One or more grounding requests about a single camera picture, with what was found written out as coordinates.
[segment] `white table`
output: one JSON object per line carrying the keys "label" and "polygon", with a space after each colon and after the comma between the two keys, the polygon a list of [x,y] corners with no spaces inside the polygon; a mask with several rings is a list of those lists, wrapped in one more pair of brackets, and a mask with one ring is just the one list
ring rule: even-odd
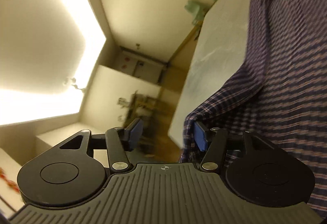
{"label": "white table", "polygon": [[169,136],[183,147],[186,116],[215,93],[244,60],[250,0],[218,0],[207,13]]}

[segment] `gray gripper base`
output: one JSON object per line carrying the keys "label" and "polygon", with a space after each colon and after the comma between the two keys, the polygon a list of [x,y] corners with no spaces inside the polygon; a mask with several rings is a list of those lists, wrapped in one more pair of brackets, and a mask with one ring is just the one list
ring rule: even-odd
{"label": "gray gripper base", "polygon": [[285,208],[251,204],[231,193],[215,173],[191,163],[138,164],[114,175],[107,187],[83,205],[63,210],[26,205],[12,224],[318,224],[322,219],[304,202]]}

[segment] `purple plaid cloth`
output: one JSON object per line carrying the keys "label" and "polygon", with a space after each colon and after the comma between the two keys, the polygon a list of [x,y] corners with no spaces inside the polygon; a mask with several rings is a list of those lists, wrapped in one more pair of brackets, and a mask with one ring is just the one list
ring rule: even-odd
{"label": "purple plaid cloth", "polygon": [[244,63],[187,116],[180,161],[203,157],[196,120],[231,134],[256,131],[312,169],[308,205],[326,217],[327,0],[251,0],[249,17]]}

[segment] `striped fabric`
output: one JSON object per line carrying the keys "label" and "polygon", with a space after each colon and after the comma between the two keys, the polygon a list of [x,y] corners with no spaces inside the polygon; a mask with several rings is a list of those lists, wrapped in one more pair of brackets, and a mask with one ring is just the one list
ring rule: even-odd
{"label": "striped fabric", "polygon": [[256,131],[312,169],[308,204],[326,217],[327,0],[251,0],[249,17],[244,63],[187,116],[180,161],[202,159],[195,120],[231,134]]}

